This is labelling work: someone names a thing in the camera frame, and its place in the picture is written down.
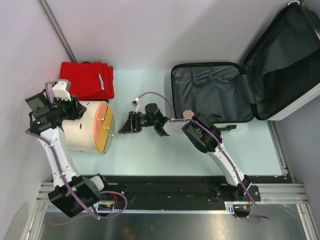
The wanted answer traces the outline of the orange drum drawer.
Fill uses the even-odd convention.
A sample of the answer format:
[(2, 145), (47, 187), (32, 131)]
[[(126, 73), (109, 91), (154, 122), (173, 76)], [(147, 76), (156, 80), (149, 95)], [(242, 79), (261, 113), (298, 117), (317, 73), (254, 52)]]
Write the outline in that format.
[(97, 106), (97, 110), (95, 112), (94, 121), (93, 121), (93, 139), (95, 144), (98, 143), (102, 129), (103, 124), (106, 118), (106, 114), (108, 111), (108, 103), (105, 101), (98, 102), (99, 105)]

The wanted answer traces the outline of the red garment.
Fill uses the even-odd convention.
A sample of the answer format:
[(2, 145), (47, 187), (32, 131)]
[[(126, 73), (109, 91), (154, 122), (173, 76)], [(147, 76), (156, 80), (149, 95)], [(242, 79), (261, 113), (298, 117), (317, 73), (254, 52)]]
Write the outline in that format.
[(107, 63), (65, 61), (61, 63), (60, 78), (71, 82), (69, 93), (80, 101), (115, 97), (114, 68)]

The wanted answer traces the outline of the yellow drum drawer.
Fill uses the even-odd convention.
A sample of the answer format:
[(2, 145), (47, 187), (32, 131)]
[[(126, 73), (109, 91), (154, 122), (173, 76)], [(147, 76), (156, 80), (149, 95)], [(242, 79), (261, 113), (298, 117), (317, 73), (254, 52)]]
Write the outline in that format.
[(96, 148), (101, 153), (106, 153), (112, 143), (113, 137), (115, 136), (115, 117), (113, 110), (108, 106), (108, 110), (104, 119), (102, 132), (97, 142)]

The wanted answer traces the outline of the space astronaut print suitcase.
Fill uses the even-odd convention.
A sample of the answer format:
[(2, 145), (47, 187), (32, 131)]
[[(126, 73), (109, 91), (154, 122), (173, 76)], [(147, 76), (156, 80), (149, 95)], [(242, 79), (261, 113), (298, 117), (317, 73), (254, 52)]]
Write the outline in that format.
[(320, 18), (297, 3), (273, 19), (242, 65), (196, 62), (170, 74), (174, 116), (204, 114), (221, 131), (280, 121), (320, 94)]

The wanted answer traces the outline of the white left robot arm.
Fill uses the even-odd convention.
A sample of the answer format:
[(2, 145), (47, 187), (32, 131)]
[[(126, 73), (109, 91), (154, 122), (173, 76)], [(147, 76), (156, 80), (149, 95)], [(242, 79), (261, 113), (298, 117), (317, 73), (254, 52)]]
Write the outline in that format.
[(75, 95), (70, 100), (55, 97), (50, 102), (44, 91), (27, 98), (31, 109), (26, 134), (38, 139), (49, 161), (54, 190), (48, 193), (50, 202), (70, 218), (110, 196), (111, 188), (101, 174), (91, 178), (80, 175), (70, 156), (63, 122), (79, 120), (87, 108)]

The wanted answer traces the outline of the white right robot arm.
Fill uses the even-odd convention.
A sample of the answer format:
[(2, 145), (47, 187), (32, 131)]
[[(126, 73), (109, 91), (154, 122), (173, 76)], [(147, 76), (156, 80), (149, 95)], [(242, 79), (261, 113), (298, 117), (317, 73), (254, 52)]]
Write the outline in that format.
[(147, 127), (153, 127), (161, 137), (184, 134), (198, 151), (213, 159), (235, 200), (242, 201), (248, 196), (252, 181), (232, 160), (223, 143), (221, 131), (205, 115), (196, 113), (187, 118), (169, 118), (162, 114), (156, 103), (149, 103), (144, 113), (130, 111), (118, 133), (139, 133)]

